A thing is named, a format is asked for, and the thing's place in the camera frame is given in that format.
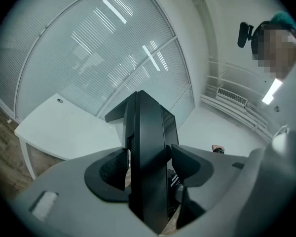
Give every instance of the desk leg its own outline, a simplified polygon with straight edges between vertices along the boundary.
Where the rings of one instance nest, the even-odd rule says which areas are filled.
[[[32,154],[31,154],[31,148],[28,144],[26,144],[25,141],[20,139],[20,145],[21,145],[21,149],[22,149],[22,154],[23,154],[23,158],[26,164],[26,167],[29,170],[29,173],[31,175],[31,177],[33,178],[33,180],[36,179],[36,172],[33,170],[32,167]]]

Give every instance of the ventilation grille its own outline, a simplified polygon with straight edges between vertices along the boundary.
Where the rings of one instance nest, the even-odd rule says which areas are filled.
[[[225,89],[222,89],[222,88],[218,88],[217,90],[217,94],[221,95],[221,97],[225,97],[227,99],[232,99],[233,101],[245,106],[248,102],[247,99],[231,92],[231,91],[228,91],[228,90],[225,90]]]

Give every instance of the white wall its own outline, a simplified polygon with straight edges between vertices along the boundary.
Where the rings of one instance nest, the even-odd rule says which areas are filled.
[[[192,0],[156,0],[175,31],[191,79],[195,106],[205,89],[208,46],[201,18]]]
[[[181,145],[208,151],[212,150],[212,145],[220,145],[225,147],[225,154],[236,156],[248,156],[253,149],[266,147],[267,143],[255,132],[228,115],[202,105],[195,108],[179,128]]]

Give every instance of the hand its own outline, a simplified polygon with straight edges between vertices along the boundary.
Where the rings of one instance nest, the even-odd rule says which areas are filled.
[[[212,150],[213,150],[213,151],[214,151],[215,149],[217,149],[217,148],[220,148],[220,149],[222,149],[223,151],[225,151],[225,148],[222,147],[222,146],[212,145]]]

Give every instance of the ceiling light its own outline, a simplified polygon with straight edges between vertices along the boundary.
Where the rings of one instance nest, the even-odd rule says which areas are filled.
[[[113,5],[111,5],[110,4],[110,2],[109,1],[107,1],[107,0],[103,0],[103,3],[105,3],[107,6],[108,6],[108,8],[110,8],[111,9],[111,11],[112,12],[114,12],[114,14],[117,16],[117,17],[119,17],[119,19],[124,23],[124,24],[126,24],[126,19],[114,8],[114,6]]]
[[[282,85],[282,82],[278,79],[275,79],[271,88],[268,90],[267,94],[265,95],[265,97],[262,99],[262,101],[264,103],[266,103],[267,105],[269,105],[273,98],[273,94],[277,91],[277,89]]]
[[[156,61],[155,61],[154,58],[151,56],[149,50],[147,49],[147,47],[146,47],[145,45],[143,45],[143,49],[145,50],[146,54],[149,56],[150,60],[152,61],[153,65],[154,65],[154,67],[155,67],[158,71],[160,71],[160,69],[159,69],[159,67],[158,67],[158,65],[157,65],[157,63],[156,63]]]

